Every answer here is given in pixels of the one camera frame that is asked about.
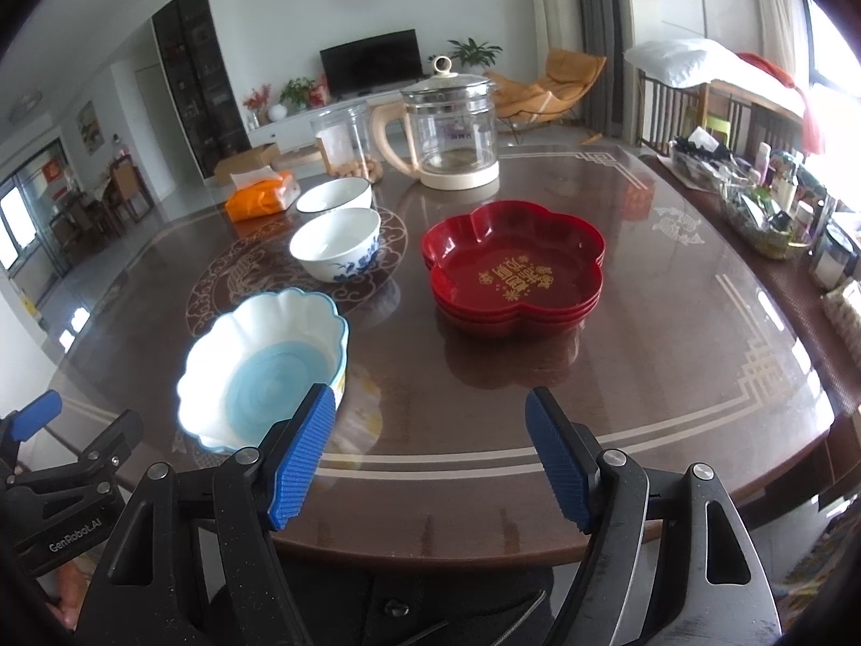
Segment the left hand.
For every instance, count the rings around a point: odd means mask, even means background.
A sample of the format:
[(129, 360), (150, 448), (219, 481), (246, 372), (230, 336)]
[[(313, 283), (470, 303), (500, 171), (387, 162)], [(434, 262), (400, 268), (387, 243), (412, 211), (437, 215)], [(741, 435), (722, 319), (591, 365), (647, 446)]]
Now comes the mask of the left hand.
[(74, 561), (69, 561), (55, 570), (57, 578), (58, 598), (51, 602), (48, 608), (51, 614), (63, 624), (67, 630), (76, 630), (80, 611), (89, 588), (89, 579), (77, 567)]

